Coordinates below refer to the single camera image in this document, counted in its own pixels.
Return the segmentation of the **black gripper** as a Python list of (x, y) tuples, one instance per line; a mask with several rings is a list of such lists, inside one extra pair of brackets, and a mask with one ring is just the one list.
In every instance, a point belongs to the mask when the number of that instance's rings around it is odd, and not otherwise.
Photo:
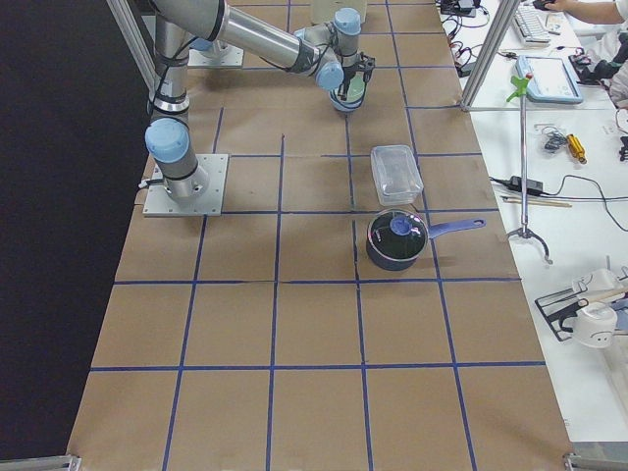
[(362, 81), (368, 83), (371, 79), (373, 71), (376, 67), (376, 59), (357, 51), (355, 54), (342, 58), (343, 82), (337, 90), (337, 99), (345, 101), (349, 91), (350, 82), (358, 74), (361, 75)]

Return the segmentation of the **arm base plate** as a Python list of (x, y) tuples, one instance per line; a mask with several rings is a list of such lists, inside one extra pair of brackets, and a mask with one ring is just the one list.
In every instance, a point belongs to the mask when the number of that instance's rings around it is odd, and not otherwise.
[(166, 179), (155, 164), (142, 213), (146, 217), (220, 216), (228, 173), (228, 154), (197, 154), (196, 171), (184, 180)]
[(196, 40), (189, 46), (188, 66), (191, 69), (239, 69), (244, 51), (224, 41)]

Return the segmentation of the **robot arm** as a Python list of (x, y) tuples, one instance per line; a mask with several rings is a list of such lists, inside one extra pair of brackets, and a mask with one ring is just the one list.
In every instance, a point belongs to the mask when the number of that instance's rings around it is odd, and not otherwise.
[(156, 15), (155, 74), (145, 143), (162, 175), (157, 185), (169, 202), (192, 205), (207, 193), (222, 191), (212, 184), (223, 179), (204, 167), (187, 124), (191, 49), (234, 47), (286, 73), (311, 77), (343, 112), (364, 101), (362, 96), (349, 99), (349, 90), (354, 83), (368, 84), (376, 61), (359, 48), (361, 18), (353, 8), (341, 8), (329, 22), (289, 33), (225, 1), (154, 1), (151, 6)]

